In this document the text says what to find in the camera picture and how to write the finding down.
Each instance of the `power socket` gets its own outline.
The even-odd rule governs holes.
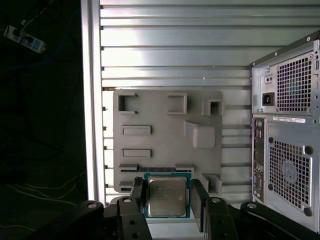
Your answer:
[[[8,39],[28,48],[32,51],[35,51],[36,53],[42,54],[42,52],[46,49],[45,42],[39,40],[38,38],[35,38],[34,36],[31,36],[30,34],[27,34],[25,32],[20,32],[20,36],[15,36],[14,31],[16,28],[14,26],[9,25],[9,27],[6,28],[4,32],[4,36],[6,36]],[[33,38],[32,42],[28,42],[28,40],[25,37],[31,37]]]

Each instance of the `metal panel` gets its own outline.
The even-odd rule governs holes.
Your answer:
[[[248,65],[317,30],[319,0],[100,0],[100,4],[101,9],[95,10],[101,14],[103,87],[222,91],[221,177],[227,183],[224,188],[235,187],[236,192],[232,184],[248,182],[251,171],[247,166],[252,117]],[[113,168],[110,93],[102,94],[107,150],[104,159],[96,158],[109,169]],[[245,183],[241,186],[243,191],[238,198],[232,193],[233,199],[243,199],[246,189],[250,192]]]

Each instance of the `barcode sticker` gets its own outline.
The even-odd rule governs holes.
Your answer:
[[[274,116],[274,121],[282,121],[282,122],[290,122],[290,123],[297,123],[297,124],[304,124],[306,120],[304,118],[292,118],[292,117],[281,117],[281,116]]]

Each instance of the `black cable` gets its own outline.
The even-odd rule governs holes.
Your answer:
[[[73,103],[74,103],[75,98],[77,96],[77,93],[79,91],[79,88],[80,88],[80,85],[81,85],[80,84],[81,83],[81,79],[82,79],[82,71],[80,70],[79,71],[79,76],[77,78],[76,86],[74,88],[74,93],[72,94],[71,101],[70,101],[69,106],[68,106],[68,108],[66,109],[66,112],[65,112],[65,118],[64,118],[64,123],[63,123],[63,133],[62,133],[62,140],[61,140],[62,143],[61,143],[61,146],[59,147],[62,150],[65,149],[69,114],[71,112],[71,108],[73,106]],[[57,152],[56,154],[54,154],[52,156],[49,156],[49,157],[46,157],[46,158],[24,157],[24,159],[27,160],[27,161],[48,161],[48,160],[55,159],[56,157],[58,157],[59,155],[61,155],[63,153],[64,153],[64,151],[63,152]]]
[[[66,18],[63,16],[63,13],[62,11],[59,11],[58,9],[56,9],[56,7],[54,5],[50,5],[49,6],[51,9],[54,9],[59,15],[60,15],[60,18],[64,21],[64,22],[67,22]],[[45,11],[43,12],[43,14],[47,17],[50,18],[50,16],[48,15],[48,13]],[[63,27],[63,25],[61,25],[58,21],[55,22],[55,24],[59,27]],[[77,40],[75,39],[75,37],[71,34],[71,32],[68,32],[68,37],[70,38],[73,46],[74,46],[74,52],[72,54],[72,57],[70,57],[69,59],[58,59],[57,57],[53,57],[52,54],[49,53],[48,50],[46,50],[46,53],[47,55],[57,61],[57,62],[63,62],[63,63],[66,63],[66,62],[70,62],[72,61],[73,59],[75,59],[77,57],[77,54],[80,52],[80,48],[79,48],[79,45],[77,43]]]
[[[41,0],[37,0],[37,4],[39,4],[39,6],[42,5],[42,1]],[[60,0],[60,1],[54,1],[52,2],[50,5],[47,6],[47,9],[45,10],[46,12],[46,15],[44,16],[48,16],[49,17],[49,11],[52,10],[52,7],[53,6],[58,6],[60,5],[60,10],[59,12],[62,13],[63,12],[63,6],[64,6],[64,0]],[[33,11],[33,17],[37,17],[37,15],[39,14],[40,11],[36,12],[36,11]],[[42,25],[52,25],[54,23],[56,23],[60,18],[60,14],[58,13],[54,18],[52,18],[50,16],[50,21],[41,21],[40,20],[40,17],[38,17],[38,23],[39,24],[42,24]]]

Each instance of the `fan grille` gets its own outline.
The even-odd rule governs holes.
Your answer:
[[[311,205],[310,159],[303,147],[274,141],[270,147],[269,180],[273,191],[294,207]]]
[[[280,112],[306,112],[311,103],[312,61],[302,56],[277,70],[277,107]]]

